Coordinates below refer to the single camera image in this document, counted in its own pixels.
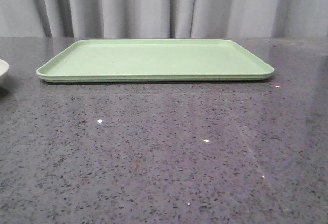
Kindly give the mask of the cream speckled round plate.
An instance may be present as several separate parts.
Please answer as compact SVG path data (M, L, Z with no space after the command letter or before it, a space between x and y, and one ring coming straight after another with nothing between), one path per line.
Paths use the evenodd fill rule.
M8 76L8 71L9 71L10 65L4 61L0 60L0 85L2 86L4 81L6 80Z

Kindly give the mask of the light green plastic tray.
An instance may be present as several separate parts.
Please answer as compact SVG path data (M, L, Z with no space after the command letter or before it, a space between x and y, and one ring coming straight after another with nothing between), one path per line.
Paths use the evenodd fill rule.
M231 40L89 39L37 69L47 82L265 80L274 68Z

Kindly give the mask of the grey pleated curtain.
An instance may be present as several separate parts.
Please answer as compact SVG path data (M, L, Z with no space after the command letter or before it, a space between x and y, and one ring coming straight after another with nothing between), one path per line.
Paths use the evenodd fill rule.
M1 37L327 37L327 0L1 0Z

